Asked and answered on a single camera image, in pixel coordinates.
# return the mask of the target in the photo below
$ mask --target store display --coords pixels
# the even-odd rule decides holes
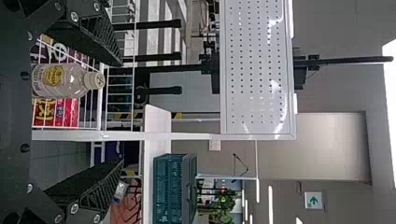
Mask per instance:
[[[33,103],[34,126],[78,127],[78,99],[36,99]]]
[[[106,84],[102,73],[88,72],[78,63],[41,63],[34,66],[32,75],[35,97],[80,98]]]

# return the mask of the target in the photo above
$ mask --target red box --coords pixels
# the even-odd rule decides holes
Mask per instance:
[[[34,103],[34,126],[78,128],[78,99],[35,99]]]

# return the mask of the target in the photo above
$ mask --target wire rack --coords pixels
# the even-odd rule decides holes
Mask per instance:
[[[111,7],[106,11],[113,23],[131,23],[139,17],[138,4],[138,0],[112,0]],[[116,32],[122,56],[135,55],[137,37],[138,31],[135,30]],[[126,124],[132,130],[134,71],[132,74],[112,76],[107,65],[46,35],[40,36],[32,48],[31,62],[32,66],[40,63],[79,63],[87,71],[102,72],[106,76],[106,86],[102,90],[88,91],[80,99],[33,99],[33,129],[107,130]],[[135,62],[124,65],[135,66]]]
[[[40,63],[79,63],[90,72],[99,72],[101,64],[62,43],[42,35],[31,50],[32,66]],[[98,95],[102,90],[88,91],[79,99],[33,99],[34,129],[98,129],[97,112],[101,111]]]

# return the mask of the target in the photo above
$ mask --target white wall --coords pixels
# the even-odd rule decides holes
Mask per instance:
[[[210,75],[201,72],[152,73],[150,87],[181,86],[181,95],[151,95],[149,102],[172,112],[219,112],[219,95],[212,94]]]
[[[258,142],[260,178],[371,181],[364,114],[302,113],[297,123],[296,141]],[[218,131],[218,122],[173,123],[173,132]],[[253,141],[221,141],[221,151],[209,151],[207,141],[173,141],[172,150],[196,153],[198,171],[216,175],[233,174],[236,153],[254,175]],[[236,165],[242,174],[243,166]]]
[[[269,224],[268,186],[273,187],[274,224],[294,224],[298,217],[304,224],[372,224],[373,197],[371,187],[360,183],[302,182],[303,194],[295,181],[261,181],[261,201],[256,203],[256,185],[246,183],[248,213],[253,223]],[[304,209],[304,191],[322,191],[324,210]]]
[[[322,57],[381,55],[396,38],[392,0],[294,1],[295,41],[306,53]],[[322,69],[299,92],[301,111],[366,111],[375,221],[394,223],[389,127],[382,66]]]

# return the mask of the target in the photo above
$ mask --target bottle cap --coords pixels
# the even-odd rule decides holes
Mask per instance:
[[[106,85],[106,79],[102,73],[87,72],[84,75],[84,84],[89,90],[100,90]]]

